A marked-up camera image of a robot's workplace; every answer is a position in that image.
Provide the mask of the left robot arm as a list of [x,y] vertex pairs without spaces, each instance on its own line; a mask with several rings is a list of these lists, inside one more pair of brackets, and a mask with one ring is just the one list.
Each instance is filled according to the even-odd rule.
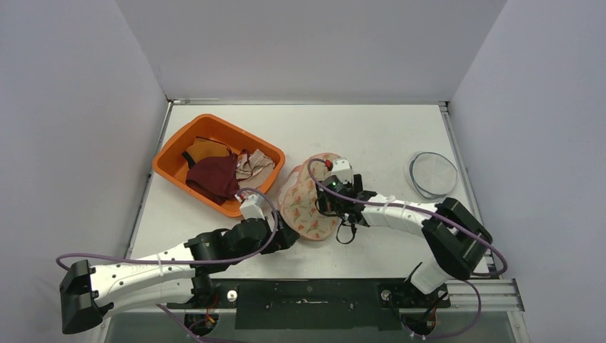
[[203,232],[141,259],[108,258],[96,266],[87,258],[73,262],[59,285],[63,334],[85,332],[107,317],[147,305],[207,306],[217,293],[211,274],[288,249],[299,239],[280,214],[276,219],[274,227],[266,218],[243,219],[231,229]]

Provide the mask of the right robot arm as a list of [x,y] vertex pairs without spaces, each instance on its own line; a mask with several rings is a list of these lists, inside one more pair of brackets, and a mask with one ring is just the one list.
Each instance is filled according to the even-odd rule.
[[343,217],[355,227],[386,227],[423,238],[432,255],[420,262],[404,286],[406,301],[424,305],[451,279],[468,280],[492,235],[457,199],[410,204],[371,191],[360,191],[336,176],[315,182],[319,208]]

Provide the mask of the floral padded bra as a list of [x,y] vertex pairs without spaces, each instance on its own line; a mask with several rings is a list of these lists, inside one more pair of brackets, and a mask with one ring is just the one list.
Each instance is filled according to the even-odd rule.
[[307,166],[310,160],[295,166],[278,195],[279,213],[285,223],[300,237],[312,241],[322,241],[337,228],[339,220],[319,213],[317,209],[316,184],[310,174],[318,180],[327,177],[328,171],[321,162],[313,162],[312,170]]

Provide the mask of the dark red bra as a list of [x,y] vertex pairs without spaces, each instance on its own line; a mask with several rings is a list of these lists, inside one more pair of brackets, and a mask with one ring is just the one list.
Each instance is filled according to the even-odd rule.
[[239,191],[239,181],[242,179],[236,176],[237,165],[239,158],[249,156],[249,152],[245,149],[239,154],[209,156],[198,162],[187,152],[183,152],[182,156],[189,167],[185,184],[212,202],[222,205]]

